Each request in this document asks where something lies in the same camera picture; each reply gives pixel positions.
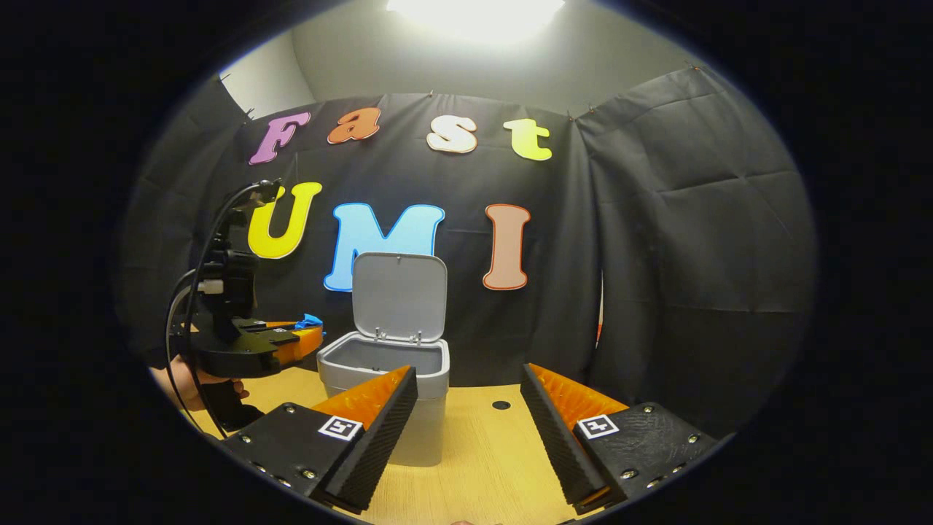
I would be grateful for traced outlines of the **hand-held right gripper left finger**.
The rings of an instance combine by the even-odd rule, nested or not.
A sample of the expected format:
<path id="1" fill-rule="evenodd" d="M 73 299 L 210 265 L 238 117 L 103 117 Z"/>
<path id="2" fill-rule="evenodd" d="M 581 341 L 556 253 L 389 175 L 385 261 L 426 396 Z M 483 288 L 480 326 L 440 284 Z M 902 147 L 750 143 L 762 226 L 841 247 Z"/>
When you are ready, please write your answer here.
<path id="1" fill-rule="evenodd" d="M 287 491 L 360 514 L 370 506 L 417 399 L 416 369 L 401 366 L 313 408 L 282 403 L 222 445 Z"/>

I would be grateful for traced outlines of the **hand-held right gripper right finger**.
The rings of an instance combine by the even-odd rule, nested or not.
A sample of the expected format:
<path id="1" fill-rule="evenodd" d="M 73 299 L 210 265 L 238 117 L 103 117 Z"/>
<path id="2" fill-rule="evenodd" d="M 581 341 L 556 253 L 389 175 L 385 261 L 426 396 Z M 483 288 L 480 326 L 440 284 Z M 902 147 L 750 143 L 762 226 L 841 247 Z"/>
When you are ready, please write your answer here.
<path id="1" fill-rule="evenodd" d="M 657 492 L 719 446 L 660 403 L 626 405 L 536 363 L 523 366 L 520 393 L 580 515 Z"/>

